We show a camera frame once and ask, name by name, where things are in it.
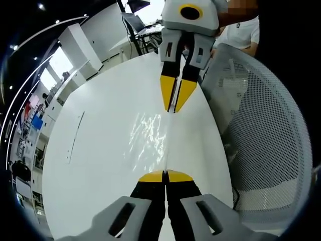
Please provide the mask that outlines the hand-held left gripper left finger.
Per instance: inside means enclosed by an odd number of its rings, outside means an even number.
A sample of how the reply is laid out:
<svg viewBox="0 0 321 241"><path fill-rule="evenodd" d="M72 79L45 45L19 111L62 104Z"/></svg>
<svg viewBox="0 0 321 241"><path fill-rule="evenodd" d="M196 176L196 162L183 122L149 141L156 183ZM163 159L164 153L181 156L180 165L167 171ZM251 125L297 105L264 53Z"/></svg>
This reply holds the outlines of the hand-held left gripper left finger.
<svg viewBox="0 0 321 241"><path fill-rule="evenodd" d="M97 214L93 240L158 240L165 217L164 171L139 178L130 196L122 196Z"/></svg>

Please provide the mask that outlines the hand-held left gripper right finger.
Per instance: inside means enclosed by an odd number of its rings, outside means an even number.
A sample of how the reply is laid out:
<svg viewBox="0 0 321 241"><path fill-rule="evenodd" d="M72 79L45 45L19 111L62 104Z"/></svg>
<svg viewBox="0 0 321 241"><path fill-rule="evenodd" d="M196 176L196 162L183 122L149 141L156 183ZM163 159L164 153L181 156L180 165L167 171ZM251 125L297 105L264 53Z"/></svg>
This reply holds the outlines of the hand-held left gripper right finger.
<svg viewBox="0 0 321 241"><path fill-rule="evenodd" d="M247 240L239 215L212 194L202 194L193 178L167 170L168 214L176 240Z"/></svg>

